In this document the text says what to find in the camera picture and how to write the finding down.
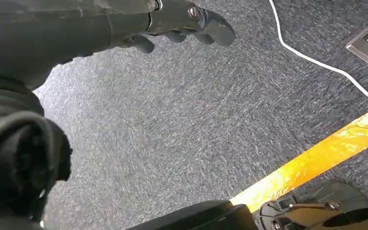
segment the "gray carpet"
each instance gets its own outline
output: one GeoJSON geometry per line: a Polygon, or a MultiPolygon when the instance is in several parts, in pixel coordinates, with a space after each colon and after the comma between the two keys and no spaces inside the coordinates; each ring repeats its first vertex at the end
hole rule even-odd
{"type": "MultiPolygon", "coordinates": [[[[368,24],[368,0],[275,2],[285,42],[368,89],[368,65],[345,49],[368,24]]],[[[347,79],[279,44],[268,1],[197,3],[233,25],[230,48],[158,37],[150,55],[114,49],[59,66],[36,91],[74,148],[52,229],[120,230],[229,199],[368,111],[347,79]]],[[[305,186],[328,179],[368,196],[368,150],[305,186]]]]}

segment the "bolt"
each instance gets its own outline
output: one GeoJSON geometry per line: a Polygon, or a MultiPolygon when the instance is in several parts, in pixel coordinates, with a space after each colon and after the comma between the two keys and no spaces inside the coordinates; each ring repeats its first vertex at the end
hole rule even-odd
{"type": "Polygon", "coordinates": [[[151,11],[156,11],[159,9],[159,3],[156,0],[149,0],[147,6],[151,11]]]}
{"type": "Polygon", "coordinates": [[[198,18],[199,12],[198,12],[198,8],[197,8],[197,6],[195,6],[195,4],[191,3],[188,6],[188,15],[190,16],[190,18],[192,20],[195,20],[195,19],[198,18]]]}

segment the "prosthetic hand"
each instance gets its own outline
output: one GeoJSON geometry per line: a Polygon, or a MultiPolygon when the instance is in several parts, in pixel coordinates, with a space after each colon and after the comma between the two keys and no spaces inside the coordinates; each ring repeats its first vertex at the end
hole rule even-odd
{"type": "Polygon", "coordinates": [[[58,64],[114,47],[150,53],[147,36],[159,35],[235,39],[224,18],[185,0],[0,0],[0,225],[39,222],[51,188],[70,174],[67,137],[31,90],[58,64]]]}

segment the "yellow tape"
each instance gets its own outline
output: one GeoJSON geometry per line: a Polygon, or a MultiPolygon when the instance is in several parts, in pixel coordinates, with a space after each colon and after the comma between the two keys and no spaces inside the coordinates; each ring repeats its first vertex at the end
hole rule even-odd
{"type": "Polygon", "coordinates": [[[368,113],[235,196],[251,212],[368,148],[368,113]]]}

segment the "white cable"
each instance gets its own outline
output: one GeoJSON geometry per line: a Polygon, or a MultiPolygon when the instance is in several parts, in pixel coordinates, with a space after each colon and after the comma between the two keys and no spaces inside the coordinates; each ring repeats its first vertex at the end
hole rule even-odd
{"type": "Polygon", "coordinates": [[[340,70],[340,69],[337,69],[335,67],[332,67],[332,66],[328,66],[327,64],[324,64],[320,61],[317,61],[303,53],[300,53],[298,51],[296,51],[294,48],[290,47],[289,45],[287,45],[284,41],[283,41],[283,36],[281,35],[281,28],[280,28],[280,21],[278,19],[278,15],[277,15],[277,10],[276,10],[276,7],[274,5],[274,2],[273,0],[269,0],[270,4],[272,5],[272,9],[273,9],[273,13],[274,13],[274,18],[276,19],[276,24],[277,24],[277,33],[278,33],[278,39],[280,40],[280,43],[288,50],[290,50],[291,52],[293,52],[294,54],[302,57],[303,59],[306,59],[314,64],[317,64],[319,66],[322,66],[326,69],[329,69],[331,71],[334,71],[334,72],[337,72],[337,73],[340,73],[342,75],[344,75],[345,77],[347,77],[364,95],[366,95],[368,97],[368,91],[365,90],[360,84],[359,82],[357,82],[350,74],[348,74],[347,72],[343,71],[343,70],[340,70]]]}

